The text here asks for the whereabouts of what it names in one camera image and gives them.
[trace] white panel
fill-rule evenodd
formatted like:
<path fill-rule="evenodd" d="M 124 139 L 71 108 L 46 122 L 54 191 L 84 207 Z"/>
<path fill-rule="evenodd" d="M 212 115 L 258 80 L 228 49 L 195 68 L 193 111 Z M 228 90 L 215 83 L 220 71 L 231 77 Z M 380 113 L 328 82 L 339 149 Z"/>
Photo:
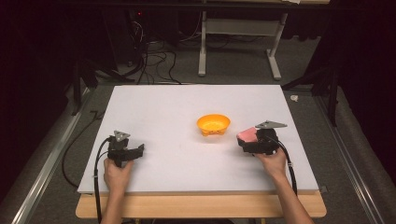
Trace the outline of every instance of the white panel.
<path fill-rule="evenodd" d="M 207 34 L 275 35 L 279 21 L 207 19 Z"/>
<path fill-rule="evenodd" d="M 201 135 L 196 120 L 211 113 L 231 120 L 224 135 Z M 116 87 L 78 192 L 93 192 L 94 158 L 114 130 L 131 135 L 128 148 L 146 146 L 135 161 L 129 192 L 274 190 L 259 160 L 236 141 L 239 132 L 267 119 L 288 124 L 276 132 L 289 150 L 299 190 L 318 189 L 279 86 L 190 85 Z M 99 186 L 107 191 L 103 168 L 101 159 Z"/>

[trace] pink object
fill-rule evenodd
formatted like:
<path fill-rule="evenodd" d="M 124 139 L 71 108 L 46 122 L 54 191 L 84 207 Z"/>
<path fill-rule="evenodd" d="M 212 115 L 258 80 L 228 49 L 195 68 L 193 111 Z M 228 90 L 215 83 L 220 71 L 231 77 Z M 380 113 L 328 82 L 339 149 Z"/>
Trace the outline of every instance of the pink object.
<path fill-rule="evenodd" d="M 256 132 L 257 132 L 256 128 L 252 127 L 242 131 L 236 137 L 245 142 L 257 142 Z"/>

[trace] human hand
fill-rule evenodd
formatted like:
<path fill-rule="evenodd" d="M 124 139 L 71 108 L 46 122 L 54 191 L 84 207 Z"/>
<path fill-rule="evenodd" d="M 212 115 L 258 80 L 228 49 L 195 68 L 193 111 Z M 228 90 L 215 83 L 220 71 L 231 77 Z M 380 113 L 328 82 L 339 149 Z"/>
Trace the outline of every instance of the human hand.
<path fill-rule="evenodd" d="M 265 155 L 265 154 L 254 154 L 264 166 L 265 171 L 272 178 L 286 176 L 286 155 L 282 148 L 278 148 L 275 154 Z"/>
<path fill-rule="evenodd" d="M 128 161 L 124 168 L 120 168 L 116 163 L 106 158 L 105 164 L 105 182 L 107 187 L 112 192 L 124 193 L 128 187 L 129 179 L 131 178 L 131 171 L 134 165 L 134 161 Z"/>

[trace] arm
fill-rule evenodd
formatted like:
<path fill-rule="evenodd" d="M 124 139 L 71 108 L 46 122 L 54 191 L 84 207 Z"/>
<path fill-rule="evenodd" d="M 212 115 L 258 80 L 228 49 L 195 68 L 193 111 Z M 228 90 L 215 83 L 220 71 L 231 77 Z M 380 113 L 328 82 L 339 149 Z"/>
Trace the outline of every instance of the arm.
<path fill-rule="evenodd" d="M 105 182 L 110 192 L 101 224 L 121 223 L 124 193 L 128 187 L 133 165 L 134 161 L 128 161 L 124 168 L 119 168 L 113 160 L 105 159 Z"/>
<path fill-rule="evenodd" d="M 286 222 L 314 223 L 286 178 L 286 156 L 283 150 L 279 148 L 276 154 L 270 156 L 264 154 L 255 154 L 255 156 L 262 162 L 264 169 L 274 181 Z"/>

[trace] table leg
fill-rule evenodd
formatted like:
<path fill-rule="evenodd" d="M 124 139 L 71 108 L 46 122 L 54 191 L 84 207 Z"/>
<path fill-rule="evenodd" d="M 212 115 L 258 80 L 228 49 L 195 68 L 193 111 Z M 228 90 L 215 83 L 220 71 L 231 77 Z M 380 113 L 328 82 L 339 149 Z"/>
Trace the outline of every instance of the table leg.
<path fill-rule="evenodd" d="M 78 62 L 73 66 L 73 112 L 72 116 L 75 116 L 81 108 L 81 87 L 78 72 Z"/>
<path fill-rule="evenodd" d="M 199 52 L 198 76 L 206 75 L 206 12 L 202 12 L 201 50 Z"/>
<path fill-rule="evenodd" d="M 271 49 L 267 50 L 268 62 L 270 63 L 273 77 L 275 80 L 281 79 L 279 68 L 277 67 L 277 63 L 276 63 L 276 59 L 275 59 L 275 53 L 276 53 L 277 46 L 279 45 L 279 41 L 280 41 L 280 37 L 282 36 L 283 29 L 285 28 L 287 17 L 288 17 L 288 13 L 282 14 L 282 17 L 279 21 L 279 25 L 277 26 L 274 45 Z"/>

